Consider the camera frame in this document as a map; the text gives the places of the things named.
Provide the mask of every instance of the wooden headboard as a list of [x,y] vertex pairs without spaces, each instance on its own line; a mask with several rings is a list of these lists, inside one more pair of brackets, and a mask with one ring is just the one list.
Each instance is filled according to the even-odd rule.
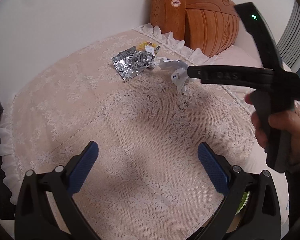
[[152,0],[150,23],[212,57],[233,45],[239,17],[231,0]]

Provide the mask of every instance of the plastic wrapper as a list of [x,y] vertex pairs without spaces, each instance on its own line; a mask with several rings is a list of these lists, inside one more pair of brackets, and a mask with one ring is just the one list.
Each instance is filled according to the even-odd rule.
[[185,82],[189,78],[187,74],[188,64],[182,60],[160,58],[159,67],[162,70],[174,71],[171,75],[171,81],[177,86],[178,93],[186,95]]
[[143,42],[130,49],[119,52],[112,58],[114,68],[126,82],[131,78],[139,75],[147,68],[154,68],[155,54],[158,53],[160,46],[150,42]]

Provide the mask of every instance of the person's arm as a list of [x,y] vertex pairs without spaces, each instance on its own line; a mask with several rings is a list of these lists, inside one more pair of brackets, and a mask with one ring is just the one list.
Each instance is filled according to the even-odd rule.
[[[245,97],[248,104],[252,104],[250,95]],[[291,133],[291,154],[289,168],[285,175],[289,190],[289,228],[292,228],[300,217],[300,111],[283,111],[269,116],[269,125],[279,130]],[[255,136],[262,148],[266,147],[267,136],[261,128],[256,112],[251,115],[251,122],[256,128]]]

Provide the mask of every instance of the silver foil pack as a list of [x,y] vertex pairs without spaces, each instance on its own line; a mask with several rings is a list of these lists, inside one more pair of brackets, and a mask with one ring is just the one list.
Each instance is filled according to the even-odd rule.
[[154,52],[147,50],[137,50],[136,46],[119,52],[112,58],[116,71],[126,82],[139,75],[147,68],[154,68]]

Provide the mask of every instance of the lace tablecloth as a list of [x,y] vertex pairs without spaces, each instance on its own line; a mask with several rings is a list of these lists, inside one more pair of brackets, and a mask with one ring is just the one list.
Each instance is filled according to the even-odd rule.
[[250,115],[242,97],[225,86],[188,82],[188,95],[178,94],[171,73],[159,67],[124,83],[111,58],[142,41],[156,39],[159,57],[190,65],[216,59],[172,34],[150,32],[139,28],[95,42],[15,96],[0,126],[12,202],[28,169],[52,171],[93,140],[99,158],[74,200],[102,239],[186,239],[215,212],[223,196],[197,147],[207,141],[230,164],[244,167],[255,142]]

